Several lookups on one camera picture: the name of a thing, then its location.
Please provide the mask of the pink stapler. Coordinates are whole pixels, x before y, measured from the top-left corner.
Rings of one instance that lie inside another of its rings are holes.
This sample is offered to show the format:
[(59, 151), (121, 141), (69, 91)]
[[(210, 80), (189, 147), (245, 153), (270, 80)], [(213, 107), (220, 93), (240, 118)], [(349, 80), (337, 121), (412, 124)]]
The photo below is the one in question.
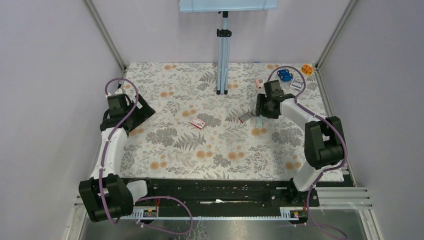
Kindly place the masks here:
[(262, 90), (264, 88), (264, 80), (263, 79), (256, 78), (255, 79), (255, 87), (258, 90)]

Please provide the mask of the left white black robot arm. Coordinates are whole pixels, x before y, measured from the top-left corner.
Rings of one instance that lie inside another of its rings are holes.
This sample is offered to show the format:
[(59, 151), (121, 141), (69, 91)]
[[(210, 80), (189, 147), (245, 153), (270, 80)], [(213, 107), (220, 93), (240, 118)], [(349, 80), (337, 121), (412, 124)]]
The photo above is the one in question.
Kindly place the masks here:
[(140, 94), (132, 101), (125, 93), (115, 93), (107, 96), (107, 103), (99, 126), (101, 145), (96, 164), (89, 179), (78, 186), (88, 217), (94, 223), (129, 216), (136, 201), (148, 206), (155, 200), (155, 192), (145, 180), (125, 183), (120, 177), (130, 132), (152, 117), (155, 110)]

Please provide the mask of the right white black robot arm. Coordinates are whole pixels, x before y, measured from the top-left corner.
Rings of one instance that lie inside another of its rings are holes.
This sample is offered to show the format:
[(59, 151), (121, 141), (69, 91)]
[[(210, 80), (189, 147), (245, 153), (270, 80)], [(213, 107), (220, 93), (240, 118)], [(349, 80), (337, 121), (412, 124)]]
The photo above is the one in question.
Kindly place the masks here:
[(285, 94), (278, 80), (265, 82), (264, 93), (257, 95), (255, 115), (268, 119), (280, 116), (290, 119), (304, 131), (305, 164), (290, 180), (287, 201), (293, 206), (301, 205), (306, 191), (313, 188), (325, 172), (342, 167), (347, 161), (347, 146), (341, 120), (323, 118), (312, 112), (291, 94)]

